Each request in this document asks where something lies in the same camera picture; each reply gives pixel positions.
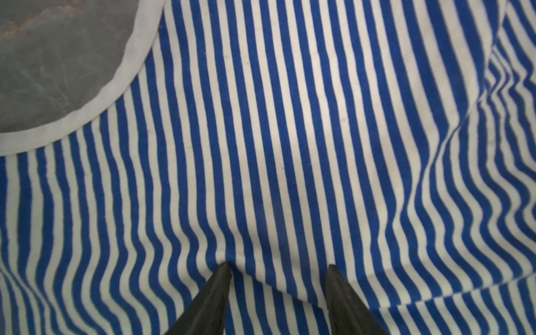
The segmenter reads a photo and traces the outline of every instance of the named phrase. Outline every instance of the fabric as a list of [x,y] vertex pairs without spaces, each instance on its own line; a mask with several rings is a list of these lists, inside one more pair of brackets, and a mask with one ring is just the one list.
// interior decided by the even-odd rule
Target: fabric
[[5,333],[329,333],[336,264],[396,333],[534,333],[530,0],[171,0],[137,78],[0,158]]

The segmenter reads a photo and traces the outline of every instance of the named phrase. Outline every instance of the clothing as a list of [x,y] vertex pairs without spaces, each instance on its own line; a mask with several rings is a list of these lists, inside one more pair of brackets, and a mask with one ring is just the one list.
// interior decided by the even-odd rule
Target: clothing
[[170,0],[139,75],[0,158],[6,333],[164,333],[218,264],[227,334],[536,327],[536,4]]

